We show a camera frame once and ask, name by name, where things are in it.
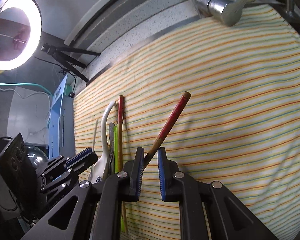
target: striped towel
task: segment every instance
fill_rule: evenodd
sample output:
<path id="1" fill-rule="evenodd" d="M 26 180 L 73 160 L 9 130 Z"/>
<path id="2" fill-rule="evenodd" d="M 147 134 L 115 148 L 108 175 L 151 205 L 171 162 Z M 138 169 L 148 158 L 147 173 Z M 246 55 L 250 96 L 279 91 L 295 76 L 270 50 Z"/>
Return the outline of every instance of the striped towel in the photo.
<path id="1" fill-rule="evenodd" d="M 268 5 L 245 9 L 231 28 L 210 17 L 162 36 L 75 97 L 76 151 L 91 147 L 95 119 L 122 94 L 124 162 L 138 146 L 147 152 L 184 90 L 192 97 L 163 143 L 168 158 L 199 181 L 220 180 L 280 240 L 293 239 L 300 230 L 300 36 Z M 113 109 L 108 123 L 116 120 Z M 178 203 L 161 201 L 157 156 L 143 173 L 140 201 L 126 207 L 123 239 L 180 239 Z"/>

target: black bracket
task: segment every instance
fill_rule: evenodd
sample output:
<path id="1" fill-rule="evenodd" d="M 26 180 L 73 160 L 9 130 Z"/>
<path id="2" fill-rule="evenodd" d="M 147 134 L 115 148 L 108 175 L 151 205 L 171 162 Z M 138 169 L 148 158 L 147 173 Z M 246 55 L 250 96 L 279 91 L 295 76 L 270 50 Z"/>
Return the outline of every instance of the black bracket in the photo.
<path id="1" fill-rule="evenodd" d="M 212 239 L 278 240 L 221 182 L 202 183 L 179 171 L 164 147 L 158 150 L 158 166 L 162 200 L 179 202 L 181 240 L 209 239 L 202 202 Z"/>
<path id="2" fill-rule="evenodd" d="M 121 204 L 122 201 L 137 202 L 139 199 L 143 159 L 144 150 L 139 147 L 135 159 L 126 162 L 123 171 L 99 183 L 81 181 L 22 240 L 89 239 L 98 202 L 92 239 L 119 240 Z"/>
<path id="3" fill-rule="evenodd" d="M 0 153 L 0 174 L 20 203 L 23 216 L 35 220 L 69 193 L 79 183 L 79 174 L 97 160 L 92 149 L 86 148 L 72 158 L 61 155 L 34 168 L 19 133 Z"/>
<path id="4" fill-rule="evenodd" d="M 88 51 L 85 49 L 76 49 L 76 48 L 69 48 L 69 47 L 56 47 L 48 44 L 43 44 L 41 47 L 41 50 L 43 52 L 46 52 L 48 55 L 52 56 L 57 62 L 62 64 L 65 68 L 67 68 L 69 71 L 77 75 L 79 78 L 84 80 L 85 82 L 88 82 L 89 79 L 83 75 L 79 70 L 74 68 L 71 64 L 74 64 L 76 66 L 79 66 L 81 68 L 86 68 L 87 66 L 76 60 L 73 57 L 68 56 L 67 54 L 63 52 L 74 52 L 74 53 L 81 53 L 81 54 L 87 54 L 87 55 L 94 55 L 94 56 L 100 56 L 100 53 L 94 52 L 94 51 Z"/>

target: metal faucet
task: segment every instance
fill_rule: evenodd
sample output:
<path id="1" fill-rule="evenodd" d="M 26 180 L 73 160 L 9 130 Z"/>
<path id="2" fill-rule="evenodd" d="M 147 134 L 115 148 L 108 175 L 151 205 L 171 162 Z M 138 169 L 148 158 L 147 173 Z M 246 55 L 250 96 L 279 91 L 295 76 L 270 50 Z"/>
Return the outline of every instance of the metal faucet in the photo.
<path id="1" fill-rule="evenodd" d="M 206 16 L 214 16 L 226 26 L 236 24 L 247 0 L 195 0 L 197 8 Z"/>

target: red wooden stick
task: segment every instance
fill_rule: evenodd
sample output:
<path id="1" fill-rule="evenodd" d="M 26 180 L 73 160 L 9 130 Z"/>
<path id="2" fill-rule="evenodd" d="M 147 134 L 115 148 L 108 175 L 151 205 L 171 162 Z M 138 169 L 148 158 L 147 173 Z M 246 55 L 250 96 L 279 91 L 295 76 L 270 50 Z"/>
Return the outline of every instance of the red wooden stick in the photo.
<path id="1" fill-rule="evenodd" d="M 154 144 L 152 145 L 150 151 L 148 151 L 147 155 L 145 156 L 144 160 L 144 168 L 149 164 L 157 150 L 160 148 L 161 144 L 171 131 L 172 127 L 178 120 L 180 114 L 182 113 L 183 109 L 185 108 L 186 104 L 188 103 L 191 94 L 185 91 L 180 98 L 179 102 L 177 103 L 176 107 L 174 108 L 173 112 L 171 113 L 169 119 L 165 123 L 164 127 L 162 128 L 161 132 L 159 133 L 158 137 L 156 138 Z"/>
<path id="2" fill-rule="evenodd" d="M 119 96 L 118 102 L 118 167 L 122 171 L 122 123 L 123 123 L 123 96 Z"/>

